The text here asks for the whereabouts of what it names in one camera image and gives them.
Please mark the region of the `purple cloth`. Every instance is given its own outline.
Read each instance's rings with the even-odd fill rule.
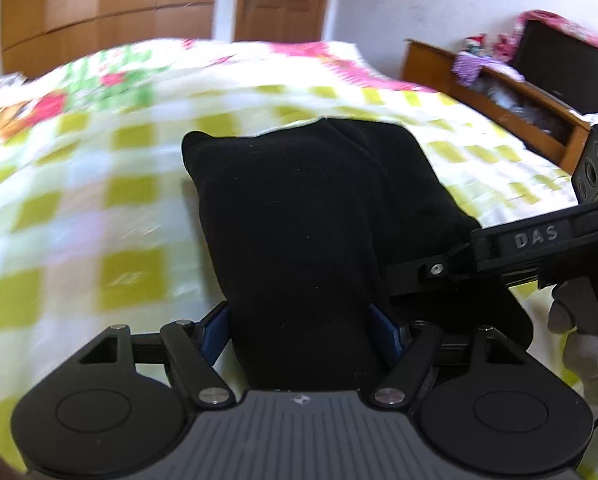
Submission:
[[[459,52],[455,57],[455,63],[453,65],[453,72],[457,74],[457,80],[462,86],[470,86],[474,83],[474,80],[479,77],[479,73],[482,71],[482,67],[487,66],[497,72],[501,72],[514,81],[524,82],[524,76],[517,72],[513,67],[508,66],[501,61],[492,59],[492,57],[475,56],[468,52]]]

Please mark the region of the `checkered pattern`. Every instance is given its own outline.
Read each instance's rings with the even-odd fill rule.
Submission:
[[[0,453],[14,465],[10,413],[67,356],[111,324],[155,332],[221,300],[181,160],[190,130],[256,136],[321,116],[389,121],[415,135],[486,226],[576,203],[563,171],[443,94],[288,85],[287,73],[261,68],[245,68],[255,84],[222,79],[234,64],[162,72],[136,94],[149,91],[150,103],[83,107],[0,147]],[[219,367],[239,382],[238,370]]]

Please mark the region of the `black circular pad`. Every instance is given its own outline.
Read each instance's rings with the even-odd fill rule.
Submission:
[[[110,390],[88,390],[61,401],[57,418],[69,430],[100,433],[123,424],[132,412],[127,397]]]
[[[61,368],[16,406],[12,435],[26,462],[57,478],[121,476],[154,462],[186,422],[177,394],[108,364]]]
[[[485,365],[439,385],[419,410],[423,434],[449,459],[490,475],[574,465],[592,433],[590,410],[550,371],[536,371]]]

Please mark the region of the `wooden wardrobe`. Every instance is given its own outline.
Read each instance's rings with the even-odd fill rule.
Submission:
[[[215,0],[1,0],[3,69],[38,77],[104,48],[210,38]]]

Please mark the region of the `logo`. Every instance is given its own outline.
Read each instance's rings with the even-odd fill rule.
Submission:
[[[301,394],[301,395],[297,395],[296,397],[293,397],[293,402],[296,402],[297,404],[299,404],[299,406],[303,406],[305,404],[307,404],[308,402],[310,402],[312,399],[310,397],[308,397],[307,395]]]
[[[542,229],[534,229],[532,234],[519,233],[515,235],[515,245],[518,249],[527,247],[528,244],[534,246],[535,244],[543,244],[546,240],[552,242],[557,237],[557,231],[554,225],[549,225],[545,231]]]

